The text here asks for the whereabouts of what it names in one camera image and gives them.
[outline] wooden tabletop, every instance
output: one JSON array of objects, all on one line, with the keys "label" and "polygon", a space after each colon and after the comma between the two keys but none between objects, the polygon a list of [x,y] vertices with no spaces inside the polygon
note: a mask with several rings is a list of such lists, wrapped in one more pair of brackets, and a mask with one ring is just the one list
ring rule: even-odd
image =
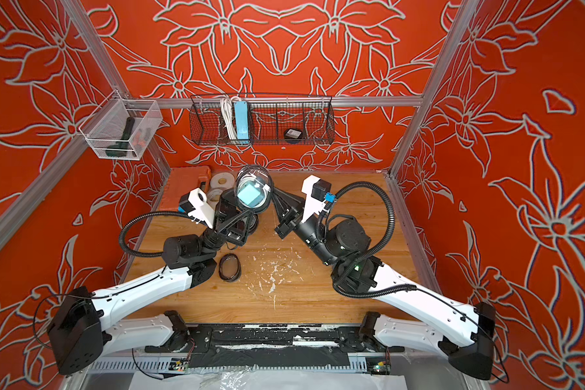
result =
[{"label": "wooden tabletop", "polygon": [[[301,183],[305,173],[272,172],[273,183],[283,191],[305,197]],[[332,192],[360,180],[373,182],[387,191],[382,174],[323,174],[332,183]],[[344,195],[334,207],[334,213],[353,214],[377,243],[385,232],[387,216],[379,196],[366,189],[356,189]],[[149,317],[165,310],[177,310],[187,323],[360,323],[367,311],[378,311],[395,318],[412,319],[386,303],[341,296],[332,288],[331,267],[319,258],[294,234],[281,240],[275,233],[275,209],[270,206],[259,215],[259,226],[236,250],[223,246],[215,260],[230,252],[241,261],[242,276],[228,283],[215,271],[210,279],[185,292],[158,300],[132,315]],[[159,252],[168,237],[201,234],[202,225],[184,218],[155,217],[143,239],[142,252]],[[403,276],[418,282],[418,276],[400,224],[392,239],[377,254]],[[135,258],[126,280],[140,277],[164,266],[159,258]]]}]

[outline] blue power strip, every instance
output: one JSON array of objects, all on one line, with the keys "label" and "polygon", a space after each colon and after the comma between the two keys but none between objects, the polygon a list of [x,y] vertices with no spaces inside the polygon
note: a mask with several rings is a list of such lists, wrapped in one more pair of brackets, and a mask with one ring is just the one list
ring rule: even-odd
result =
[{"label": "blue power strip", "polygon": [[247,112],[247,102],[234,102],[236,136],[240,140],[248,140],[250,138],[250,129],[247,122]]}]

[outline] plastic sheet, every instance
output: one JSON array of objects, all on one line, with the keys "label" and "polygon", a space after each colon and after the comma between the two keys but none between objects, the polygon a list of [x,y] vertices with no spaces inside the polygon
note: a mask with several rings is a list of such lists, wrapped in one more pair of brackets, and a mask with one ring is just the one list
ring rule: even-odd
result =
[{"label": "plastic sheet", "polygon": [[337,374],[298,370],[239,370],[189,374],[158,381],[136,372],[130,390],[407,390],[403,376]]}]

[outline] white cable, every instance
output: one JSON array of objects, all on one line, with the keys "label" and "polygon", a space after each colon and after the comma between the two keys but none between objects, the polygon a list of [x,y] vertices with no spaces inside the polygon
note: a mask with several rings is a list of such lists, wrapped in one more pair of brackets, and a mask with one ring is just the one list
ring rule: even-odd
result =
[{"label": "white cable", "polygon": [[232,102],[241,102],[242,99],[238,96],[233,96],[232,98],[222,97],[221,98],[221,114],[223,115],[223,120],[225,122],[225,127],[227,131],[227,137],[231,140],[236,140],[238,137],[236,136],[236,128],[234,127],[234,121],[232,118]]}]

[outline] black ring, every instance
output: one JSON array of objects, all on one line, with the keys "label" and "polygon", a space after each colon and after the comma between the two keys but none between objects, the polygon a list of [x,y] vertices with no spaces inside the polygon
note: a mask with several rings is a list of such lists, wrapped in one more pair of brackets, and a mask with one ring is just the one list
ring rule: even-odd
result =
[{"label": "black ring", "polygon": [[[236,263],[238,264],[238,270],[236,271],[236,273],[234,275],[232,275],[231,277],[224,277],[223,276],[223,263],[225,263],[226,261],[228,261],[231,258],[235,258],[236,259]],[[233,253],[229,253],[229,254],[224,254],[223,257],[219,260],[219,277],[222,280],[228,281],[228,282],[233,282],[238,280],[238,278],[241,277],[241,261],[238,260],[238,256],[236,256]]]}]

